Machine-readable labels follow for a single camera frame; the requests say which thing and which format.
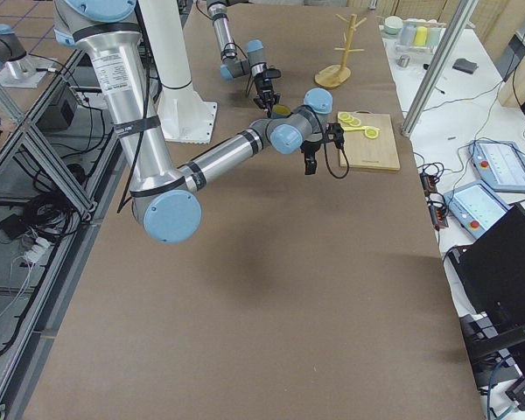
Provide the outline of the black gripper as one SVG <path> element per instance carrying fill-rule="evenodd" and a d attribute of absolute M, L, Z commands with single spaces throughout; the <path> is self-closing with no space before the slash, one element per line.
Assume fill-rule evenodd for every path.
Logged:
<path fill-rule="evenodd" d="M 321 141 L 303 141 L 300 150 L 304 154 L 304 174 L 314 175 L 317 171 L 318 163 L 316 154 L 322 145 Z"/>
<path fill-rule="evenodd" d="M 255 85 L 256 96 L 253 98 L 254 103 L 257 107 L 268 113 L 268 109 L 272 110 L 279 102 L 281 95 L 276 93 L 272 84 L 274 80 L 265 80 L 263 78 L 264 71 L 267 68 L 266 65 L 254 65 L 251 67 L 251 74 L 253 76 L 253 82 Z"/>

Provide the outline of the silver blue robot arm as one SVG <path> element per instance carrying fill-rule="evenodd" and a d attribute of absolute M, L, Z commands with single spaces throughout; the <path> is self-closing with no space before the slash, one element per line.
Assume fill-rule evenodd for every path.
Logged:
<path fill-rule="evenodd" d="M 114 132 L 129 164 L 122 201 L 154 239 L 178 243 L 199 227 L 196 192 L 225 172 L 270 146 L 283 154 L 301 151 L 314 173 L 314 155 L 328 133 L 332 95 L 309 90 L 297 108 L 277 112 L 271 82 L 278 70 L 268 66 L 263 44 L 247 43 L 238 59 L 228 29 L 228 2 L 207 3 L 220 48 L 221 74 L 230 80 L 251 76 L 255 103 L 263 119 L 184 163 L 175 166 L 167 144 L 208 144 L 217 104 L 204 101 L 193 86 L 179 7 L 173 1 L 58 1 L 54 5 L 56 39 L 82 50 L 91 60 L 113 118 Z"/>
<path fill-rule="evenodd" d="M 209 16 L 220 48 L 220 75 L 231 81 L 249 75 L 256 89 L 254 103 L 263 109 L 267 116 L 280 101 L 280 94 L 274 89 L 272 81 L 281 77 L 281 72 L 269 66 L 263 43 L 260 39 L 250 40 L 245 49 L 235 43 L 228 26 L 228 7 L 240 1 L 207 1 Z"/>

